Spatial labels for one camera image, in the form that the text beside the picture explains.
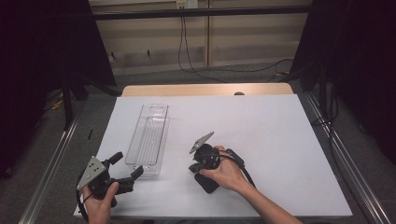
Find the gray carpet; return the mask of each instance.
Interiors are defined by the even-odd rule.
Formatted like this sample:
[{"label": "gray carpet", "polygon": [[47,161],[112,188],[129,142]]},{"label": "gray carpet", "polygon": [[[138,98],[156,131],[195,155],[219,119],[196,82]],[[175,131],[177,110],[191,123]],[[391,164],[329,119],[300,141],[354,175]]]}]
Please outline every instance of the gray carpet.
[{"label": "gray carpet", "polygon": [[[257,70],[268,64],[236,65],[223,67],[226,69]],[[278,71],[288,71],[290,62],[284,62],[277,68]],[[276,81],[281,77],[274,77],[274,67],[260,72],[230,72],[230,71],[204,71],[201,76],[214,77],[225,82],[267,82]],[[202,78],[194,73],[182,71],[168,71],[142,75],[116,77],[118,87],[122,89],[127,85],[143,84],[177,84],[177,83],[217,83],[208,78]],[[298,93],[306,114],[310,120],[316,116],[307,102],[306,95],[302,92],[299,81],[290,83],[295,93]],[[47,196],[42,203],[35,223],[84,223],[82,218],[73,217],[76,208],[75,185],[77,176],[84,168],[91,155],[95,155],[106,130],[116,98],[104,93],[87,88],[91,93],[90,98],[83,104],[83,113],[78,121],[73,138],[71,139],[57,175],[50,185]],[[74,101],[74,106],[81,104]],[[352,112],[339,99],[339,115],[334,122],[334,129],[339,133],[348,152],[361,170],[364,178],[371,186],[379,201],[385,207],[390,219],[396,220],[396,166],[391,163],[380,151],[372,136],[364,133],[359,122]],[[35,136],[30,146],[26,148],[18,163],[13,167],[13,176],[0,181],[0,223],[17,223],[29,203],[41,176],[50,162],[51,156],[63,134],[64,112],[62,107],[50,110],[41,118]],[[352,209],[353,217],[325,218],[325,217],[299,217],[304,223],[331,222],[331,223],[374,223],[369,211],[364,208],[364,202],[359,199],[356,188],[353,187],[347,174],[346,181],[341,178],[340,171],[336,169],[335,161],[328,144],[328,138],[320,126],[313,127],[325,155],[334,168],[340,186]],[[142,220],[114,220],[113,223],[135,223]]]}]

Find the clear plastic container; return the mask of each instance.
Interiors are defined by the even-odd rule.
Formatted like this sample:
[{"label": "clear plastic container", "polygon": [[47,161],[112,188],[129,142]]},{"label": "clear plastic container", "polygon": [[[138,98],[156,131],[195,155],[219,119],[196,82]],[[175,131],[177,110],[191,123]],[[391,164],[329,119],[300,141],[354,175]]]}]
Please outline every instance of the clear plastic container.
[{"label": "clear plastic container", "polygon": [[143,165],[145,176],[158,175],[168,132],[168,105],[142,106],[125,163],[132,171]]}]

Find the beige wall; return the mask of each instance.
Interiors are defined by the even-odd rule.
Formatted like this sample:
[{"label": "beige wall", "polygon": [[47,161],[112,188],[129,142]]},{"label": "beige wall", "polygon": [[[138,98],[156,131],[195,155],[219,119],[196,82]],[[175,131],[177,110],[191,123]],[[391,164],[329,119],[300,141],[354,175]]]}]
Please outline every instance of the beige wall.
[{"label": "beige wall", "polygon": [[[176,8],[176,1],[163,0],[91,0],[91,3],[93,12]],[[310,3],[311,0],[200,0],[199,7],[305,6]],[[289,58],[297,49],[305,19],[306,14],[186,18],[189,48],[202,50],[203,63],[213,65]],[[179,47],[180,18],[98,21],[97,24],[108,52],[175,52]],[[281,48],[282,53],[276,52],[276,48]],[[244,56],[250,50],[258,52]]]}]

